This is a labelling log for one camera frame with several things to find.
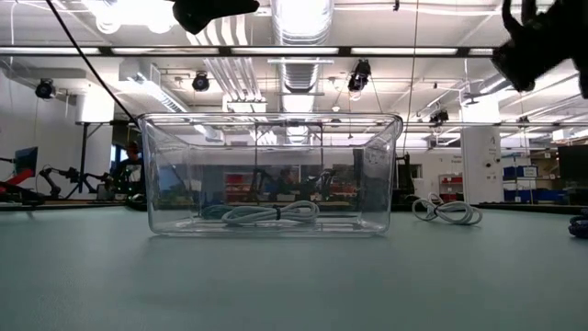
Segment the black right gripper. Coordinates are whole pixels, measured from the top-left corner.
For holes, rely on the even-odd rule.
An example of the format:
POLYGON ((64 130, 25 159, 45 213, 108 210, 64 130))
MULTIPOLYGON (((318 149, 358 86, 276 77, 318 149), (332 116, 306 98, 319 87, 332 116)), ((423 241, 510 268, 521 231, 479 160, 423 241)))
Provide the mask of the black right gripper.
POLYGON ((545 12, 537 11, 537 0, 521 0, 521 21, 511 5, 512 0, 503 0, 510 38, 492 51, 495 69, 515 90, 530 91, 559 58, 578 58, 579 87, 588 99, 588 0, 554 0, 545 12))

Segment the black computer monitor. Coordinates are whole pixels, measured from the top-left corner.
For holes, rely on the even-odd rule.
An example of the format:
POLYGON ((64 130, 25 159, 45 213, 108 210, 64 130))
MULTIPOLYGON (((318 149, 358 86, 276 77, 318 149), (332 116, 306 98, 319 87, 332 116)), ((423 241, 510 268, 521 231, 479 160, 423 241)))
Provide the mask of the black computer monitor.
POLYGON ((588 145, 560 146, 558 155, 564 185, 588 189, 588 145))

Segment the blue storage bins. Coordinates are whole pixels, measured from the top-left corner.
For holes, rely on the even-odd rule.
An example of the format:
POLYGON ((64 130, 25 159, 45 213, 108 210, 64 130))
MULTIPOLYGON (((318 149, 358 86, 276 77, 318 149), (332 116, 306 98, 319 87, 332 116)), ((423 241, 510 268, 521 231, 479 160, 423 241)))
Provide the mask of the blue storage bins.
POLYGON ((506 202, 560 204, 568 191, 558 175, 543 172, 538 165, 513 165, 503 169, 503 195, 506 202))

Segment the shelf with red bins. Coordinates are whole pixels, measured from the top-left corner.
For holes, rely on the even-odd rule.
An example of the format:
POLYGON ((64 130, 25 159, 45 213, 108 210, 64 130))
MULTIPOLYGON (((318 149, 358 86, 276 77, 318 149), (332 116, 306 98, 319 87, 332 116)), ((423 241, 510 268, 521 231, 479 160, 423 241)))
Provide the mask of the shelf with red bins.
POLYGON ((443 202, 463 201, 463 176, 461 174, 440 175, 439 197, 443 202))

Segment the person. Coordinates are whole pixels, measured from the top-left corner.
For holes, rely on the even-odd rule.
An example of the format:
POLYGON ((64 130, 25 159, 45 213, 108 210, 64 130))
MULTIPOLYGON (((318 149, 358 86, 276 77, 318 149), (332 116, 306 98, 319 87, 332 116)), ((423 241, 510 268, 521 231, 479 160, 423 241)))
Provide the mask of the person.
POLYGON ((121 161, 112 172, 112 189, 116 194, 134 197, 145 194, 144 162, 140 146, 131 141, 126 147, 127 158, 121 161))

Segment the black upright stand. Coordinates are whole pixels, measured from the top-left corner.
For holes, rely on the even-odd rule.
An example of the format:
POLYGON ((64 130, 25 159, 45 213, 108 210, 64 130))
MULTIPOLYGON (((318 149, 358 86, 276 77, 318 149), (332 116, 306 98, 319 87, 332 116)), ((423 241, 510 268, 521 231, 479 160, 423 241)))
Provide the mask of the black upright stand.
POLYGON ((408 154, 397 156, 394 167, 394 182, 392 188, 392 204, 406 204, 414 193, 411 158, 408 154))

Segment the clear plastic bin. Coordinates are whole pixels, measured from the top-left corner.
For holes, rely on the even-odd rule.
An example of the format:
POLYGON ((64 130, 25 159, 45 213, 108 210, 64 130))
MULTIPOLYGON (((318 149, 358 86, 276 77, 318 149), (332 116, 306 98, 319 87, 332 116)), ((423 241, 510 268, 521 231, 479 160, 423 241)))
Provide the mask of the clear plastic bin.
POLYGON ((156 234, 371 236, 390 226, 399 116, 151 113, 139 124, 156 234), (228 172, 253 173, 248 202, 226 201, 228 172))

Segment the blue-lit computer monitor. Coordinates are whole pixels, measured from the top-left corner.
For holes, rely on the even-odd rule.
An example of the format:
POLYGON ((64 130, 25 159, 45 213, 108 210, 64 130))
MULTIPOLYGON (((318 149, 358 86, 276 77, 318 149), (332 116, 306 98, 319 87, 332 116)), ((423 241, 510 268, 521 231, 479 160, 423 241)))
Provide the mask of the blue-lit computer monitor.
POLYGON ((14 168, 17 175, 28 175, 33 177, 36 174, 39 148, 29 147, 15 151, 14 168))

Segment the red angled bar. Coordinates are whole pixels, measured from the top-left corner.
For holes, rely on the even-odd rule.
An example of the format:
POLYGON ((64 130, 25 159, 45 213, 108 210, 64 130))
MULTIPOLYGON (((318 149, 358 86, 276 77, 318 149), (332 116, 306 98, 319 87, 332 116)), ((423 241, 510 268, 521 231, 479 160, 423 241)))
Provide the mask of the red angled bar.
POLYGON ((24 182, 25 180, 34 177, 35 172, 31 169, 25 169, 12 177, 10 177, 7 181, 0 181, 0 193, 7 192, 7 185, 9 186, 18 186, 20 183, 24 182))

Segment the silver air duct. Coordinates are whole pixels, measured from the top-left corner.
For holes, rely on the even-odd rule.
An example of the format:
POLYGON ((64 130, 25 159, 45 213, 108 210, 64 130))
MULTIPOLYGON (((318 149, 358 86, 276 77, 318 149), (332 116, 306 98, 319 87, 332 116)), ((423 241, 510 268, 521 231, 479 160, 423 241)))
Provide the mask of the silver air duct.
MULTIPOLYGON (((314 47, 327 43, 334 0, 271 0, 274 43, 314 47)), ((314 59, 286 59, 279 66, 281 107, 287 113, 311 113, 321 66, 314 59)))

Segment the black table frame rail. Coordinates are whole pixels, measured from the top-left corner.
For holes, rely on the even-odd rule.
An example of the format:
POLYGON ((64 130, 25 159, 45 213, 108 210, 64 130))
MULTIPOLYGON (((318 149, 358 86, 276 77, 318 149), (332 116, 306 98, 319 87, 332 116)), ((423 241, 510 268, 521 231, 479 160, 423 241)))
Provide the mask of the black table frame rail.
MULTIPOLYGON (((350 205, 344 205, 343 202, 318 202, 321 211, 353 211, 350 205)), ((148 211, 147 204, 124 203, 124 202, 95 202, 89 200, 68 200, 68 201, 50 201, 49 203, 29 206, 17 203, 0 203, 0 211, 63 211, 63 210, 81 210, 94 208, 125 207, 135 211, 148 211)), ((524 211, 540 212, 549 214, 576 215, 581 214, 583 210, 588 210, 588 206, 574 205, 551 205, 551 204, 515 204, 515 203, 481 203, 476 208, 480 210, 498 210, 498 211, 524 211)))

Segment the black frame beam with lights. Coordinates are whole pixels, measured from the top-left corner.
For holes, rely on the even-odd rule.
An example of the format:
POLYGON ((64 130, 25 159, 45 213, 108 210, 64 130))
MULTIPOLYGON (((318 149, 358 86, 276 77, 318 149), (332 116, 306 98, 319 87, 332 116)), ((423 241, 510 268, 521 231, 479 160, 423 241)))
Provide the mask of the black frame beam with lights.
POLYGON ((0 45, 14 57, 284 57, 284 58, 490 58, 495 47, 367 46, 73 46, 0 45))

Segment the black stand post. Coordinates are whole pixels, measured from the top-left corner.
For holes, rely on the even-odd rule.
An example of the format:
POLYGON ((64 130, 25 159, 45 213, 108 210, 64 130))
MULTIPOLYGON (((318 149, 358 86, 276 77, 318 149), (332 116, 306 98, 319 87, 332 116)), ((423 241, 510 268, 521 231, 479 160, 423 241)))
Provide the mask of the black stand post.
POLYGON ((85 185, 85 165, 86 165, 87 142, 88 142, 88 139, 104 125, 104 123, 103 122, 80 121, 79 124, 83 127, 83 134, 82 134, 82 147, 81 147, 80 166, 79 166, 80 176, 79 176, 78 184, 77 184, 77 192, 83 193, 84 192, 84 185, 85 185))

